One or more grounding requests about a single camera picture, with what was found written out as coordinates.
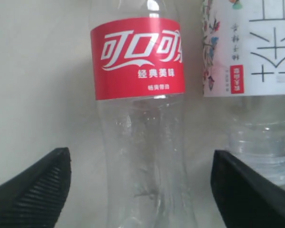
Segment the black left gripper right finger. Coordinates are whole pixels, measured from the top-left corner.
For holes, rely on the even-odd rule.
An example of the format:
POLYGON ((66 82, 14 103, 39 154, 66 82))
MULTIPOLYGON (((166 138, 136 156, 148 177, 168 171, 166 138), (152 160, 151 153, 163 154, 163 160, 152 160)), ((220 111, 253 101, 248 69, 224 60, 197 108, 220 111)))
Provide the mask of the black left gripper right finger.
POLYGON ((210 186, 227 228, 285 228, 285 190, 230 152, 214 152, 210 186))

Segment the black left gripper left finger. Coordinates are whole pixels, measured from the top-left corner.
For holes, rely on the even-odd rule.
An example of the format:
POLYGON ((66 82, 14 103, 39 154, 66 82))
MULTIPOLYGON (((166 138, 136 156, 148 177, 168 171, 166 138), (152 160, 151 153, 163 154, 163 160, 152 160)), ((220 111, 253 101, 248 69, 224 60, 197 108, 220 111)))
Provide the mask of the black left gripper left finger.
POLYGON ((71 155, 56 148, 0 185, 0 228, 53 228, 71 186, 71 155))

